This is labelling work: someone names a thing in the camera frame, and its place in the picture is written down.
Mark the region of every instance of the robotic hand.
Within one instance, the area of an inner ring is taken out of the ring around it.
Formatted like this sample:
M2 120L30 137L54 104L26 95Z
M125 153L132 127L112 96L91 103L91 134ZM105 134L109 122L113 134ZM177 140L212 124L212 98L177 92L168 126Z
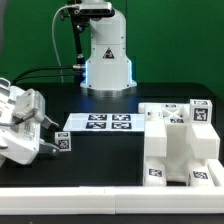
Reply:
M68 9L76 42L77 63L85 63L85 93L120 96L137 84L132 80L132 63L126 56L126 20L103 0L83 0ZM91 26L91 56L85 62L79 33Z
M40 125L58 125L45 115L45 100L33 89L24 91L0 78L0 166L5 158L30 164L39 153L57 155L59 148L40 139Z

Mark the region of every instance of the white foam block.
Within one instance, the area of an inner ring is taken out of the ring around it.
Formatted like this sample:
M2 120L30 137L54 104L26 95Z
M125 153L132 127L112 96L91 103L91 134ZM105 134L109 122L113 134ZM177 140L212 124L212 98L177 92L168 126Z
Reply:
M145 122L144 156L166 156L167 135L163 119Z
M187 186L214 186L208 167L199 160L193 160L186 163L186 177Z
M218 159L220 139L211 124L192 124L190 144L195 158Z
M166 186L165 166L161 160L147 160L144 172L144 186Z

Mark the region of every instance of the white block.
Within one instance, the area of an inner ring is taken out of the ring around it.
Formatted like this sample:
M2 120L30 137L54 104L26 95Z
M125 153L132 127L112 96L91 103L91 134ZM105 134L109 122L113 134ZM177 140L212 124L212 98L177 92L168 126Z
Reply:
M195 158L218 159L220 139L211 124L192 124L190 144Z
M212 103L210 100L190 100L190 122L211 123Z
M186 163L186 185L191 187L213 187L214 183L208 167L199 160Z
M144 186L166 186L165 166L160 159L147 159L143 184Z
M166 156L167 135L164 120L145 122L144 156Z
M55 143L61 152L71 151L71 135L70 132L55 132Z

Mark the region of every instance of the white robotic hand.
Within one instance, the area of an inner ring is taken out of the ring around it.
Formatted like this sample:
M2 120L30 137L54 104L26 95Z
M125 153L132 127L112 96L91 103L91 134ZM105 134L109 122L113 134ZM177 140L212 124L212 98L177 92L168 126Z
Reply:
M39 153L57 155L59 148L40 139L40 125L58 125L45 116L45 100L0 78L0 165L5 158L30 164Z

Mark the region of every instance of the white cube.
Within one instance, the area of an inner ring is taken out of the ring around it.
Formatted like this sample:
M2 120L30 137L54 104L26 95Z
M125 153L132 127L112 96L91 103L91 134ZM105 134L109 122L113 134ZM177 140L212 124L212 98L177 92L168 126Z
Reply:
M190 100L190 122L191 123L211 123L212 103L210 100Z
M165 166L159 159L147 160L144 172L144 186L166 186Z
M61 152L71 151L70 132L55 132L55 143Z

